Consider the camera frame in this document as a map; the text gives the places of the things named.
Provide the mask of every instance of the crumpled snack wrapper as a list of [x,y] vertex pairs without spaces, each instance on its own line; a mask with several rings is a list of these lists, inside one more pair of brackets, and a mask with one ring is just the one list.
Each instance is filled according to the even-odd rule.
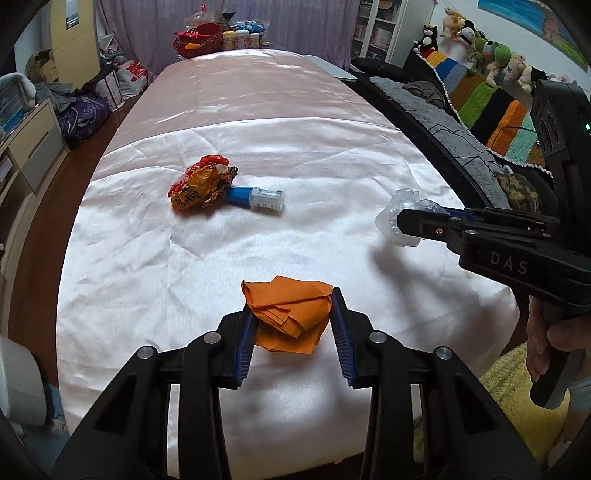
[[242,282],[253,314],[262,320],[256,344],[272,352],[310,354],[329,322],[332,285],[275,277],[271,282]]
[[238,169],[229,165],[230,161],[221,155],[206,155],[189,167],[168,192],[173,209],[207,207],[215,202],[238,175]]

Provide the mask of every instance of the drawer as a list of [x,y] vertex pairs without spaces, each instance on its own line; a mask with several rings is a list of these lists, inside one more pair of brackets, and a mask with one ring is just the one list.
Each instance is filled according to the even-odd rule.
[[61,132],[54,125],[38,144],[37,148],[31,152],[31,157],[21,168],[22,176],[25,177],[25,180],[33,191],[37,190],[45,173],[49,170],[49,167],[51,167],[57,154],[63,147],[64,142],[61,139]]
[[38,150],[40,142],[44,141],[49,130],[56,126],[51,113],[51,104],[41,108],[33,117],[26,119],[26,124],[11,140],[9,149],[12,158],[19,168],[23,168],[29,157]]

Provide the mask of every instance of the wooden cabinet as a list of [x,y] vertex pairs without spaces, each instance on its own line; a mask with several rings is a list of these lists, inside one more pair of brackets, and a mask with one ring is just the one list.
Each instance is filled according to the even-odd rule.
[[[70,10],[76,13],[75,22]],[[99,73],[94,0],[51,0],[49,33],[60,82],[81,88]]]
[[51,179],[70,152],[45,100],[0,145],[0,333],[6,335],[21,251]]
[[369,57],[404,66],[433,8],[433,0],[362,0],[351,58]]

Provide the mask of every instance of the orange napkin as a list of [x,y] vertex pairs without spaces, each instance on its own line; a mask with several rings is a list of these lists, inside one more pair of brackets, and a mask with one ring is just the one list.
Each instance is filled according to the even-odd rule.
[[332,285],[275,277],[242,282],[246,303],[259,324],[256,344],[273,352],[312,353],[329,322]]

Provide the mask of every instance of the wooden floor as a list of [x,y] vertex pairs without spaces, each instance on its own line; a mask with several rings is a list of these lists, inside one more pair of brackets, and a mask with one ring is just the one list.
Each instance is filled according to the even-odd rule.
[[[59,384],[56,364],[56,311],[61,269],[76,213],[106,147],[135,100],[111,115],[103,128],[64,160],[43,197],[31,225],[12,292],[8,337],[37,358],[45,380]],[[525,337],[525,318],[509,344]],[[353,480],[359,478],[361,456],[319,467],[283,480]]]

